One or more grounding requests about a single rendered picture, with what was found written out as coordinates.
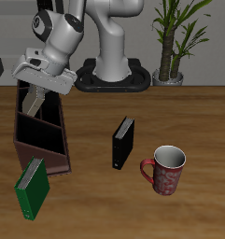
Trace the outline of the green pot plant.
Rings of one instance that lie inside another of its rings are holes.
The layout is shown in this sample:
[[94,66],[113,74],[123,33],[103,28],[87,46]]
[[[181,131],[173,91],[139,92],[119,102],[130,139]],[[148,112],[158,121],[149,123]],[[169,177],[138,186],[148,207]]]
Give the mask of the green pot plant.
[[156,18],[153,24],[157,22],[161,27],[161,30],[157,29],[157,33],[160,37],[158,41],[162,44],[162,57],[160,68],[152,74],[153,86],[181,86],[184,80],[183,74],[178,71],[181,59],[192,56],[190,50],[193,47],[208,41],[208,38],[203,38],[206,26],[191,35],[197,20],[187,26],[183,25],[195,12],[212,2],[201,0],[194,4],[194,1],[191,0],[181,9],[180,0],[162,0],[163,12],[156,8],[159,18]]

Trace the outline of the black book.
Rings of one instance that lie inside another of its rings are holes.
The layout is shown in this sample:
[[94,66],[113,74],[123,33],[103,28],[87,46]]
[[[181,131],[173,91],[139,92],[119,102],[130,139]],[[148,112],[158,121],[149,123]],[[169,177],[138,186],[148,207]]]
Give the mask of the black book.
[[134,119],[124,118],[112,136],[112,167],[120,170],[134,146]]

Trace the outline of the green book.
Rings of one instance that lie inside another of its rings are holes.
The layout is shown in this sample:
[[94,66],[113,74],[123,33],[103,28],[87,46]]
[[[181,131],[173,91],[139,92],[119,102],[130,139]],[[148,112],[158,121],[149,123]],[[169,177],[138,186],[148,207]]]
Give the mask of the green book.
[[22,214],[34,220],[49,192],[49,181],[43,159],[32,157],[14,186]]

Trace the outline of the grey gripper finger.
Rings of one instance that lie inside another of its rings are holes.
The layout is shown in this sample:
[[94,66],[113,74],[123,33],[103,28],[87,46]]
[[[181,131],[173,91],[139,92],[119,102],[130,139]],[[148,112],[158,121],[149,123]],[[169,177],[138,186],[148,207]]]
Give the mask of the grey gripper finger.
[[42,105],[43,102],[45,101],[46,94],[49,92],[49,89],[44,89],[42,87],[38,88],[38,99],[39,99],[39,104]]
[[42,104],[43,88],[31,84],[22,102],[22,112],[28,116],[34,117]]

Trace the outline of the dark brown desk caddy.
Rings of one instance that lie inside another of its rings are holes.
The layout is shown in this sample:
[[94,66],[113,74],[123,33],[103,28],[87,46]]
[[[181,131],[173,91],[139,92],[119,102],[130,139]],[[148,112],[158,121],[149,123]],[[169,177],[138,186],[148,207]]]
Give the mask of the dark brown desk caddy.
[[21,169],[32,159],[43,159],[48,176],[71,173],[69,150],[60,95],[50,91],[34,117],[22,112],[29,84],[18,81],[13,142]]

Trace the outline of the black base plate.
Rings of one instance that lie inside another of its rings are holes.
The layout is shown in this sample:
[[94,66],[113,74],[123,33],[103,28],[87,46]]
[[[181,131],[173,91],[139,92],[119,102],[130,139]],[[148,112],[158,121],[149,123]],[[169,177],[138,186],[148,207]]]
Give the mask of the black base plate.
[[150,73],[141,66],[138,59],[129,58],[129,67],[132,73],[122,81],[106,82],[96,77],[92,71],[95,68],[95,59],[87,59],[77,70],[75,86],[84,92],[140,92],[145,91],[151,82]]

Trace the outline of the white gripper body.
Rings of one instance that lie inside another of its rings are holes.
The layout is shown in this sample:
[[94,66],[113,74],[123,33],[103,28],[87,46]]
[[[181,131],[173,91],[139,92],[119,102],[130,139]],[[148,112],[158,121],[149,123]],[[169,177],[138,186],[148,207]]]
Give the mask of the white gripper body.
[[12,68],[12,76],[16,79],[42,87],[46,90],[55,91],[66,95],[74,86],[77,74],[68,69],[56,77],[44,72],[39,66],[34,66],[25,60],[22,55]]

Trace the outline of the red patterned mug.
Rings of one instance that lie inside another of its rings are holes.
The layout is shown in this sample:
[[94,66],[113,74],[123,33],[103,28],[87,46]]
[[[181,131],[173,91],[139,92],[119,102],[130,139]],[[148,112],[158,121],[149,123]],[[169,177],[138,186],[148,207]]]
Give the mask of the red patterned mug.
[[[153,159],[140,162],[140,172],[158,194],[168,196],[176,191],[185,162],[186,155],[180,148],[160,146],[155,150]],[[144,171],[149,164],[153,167],[153,176]]]

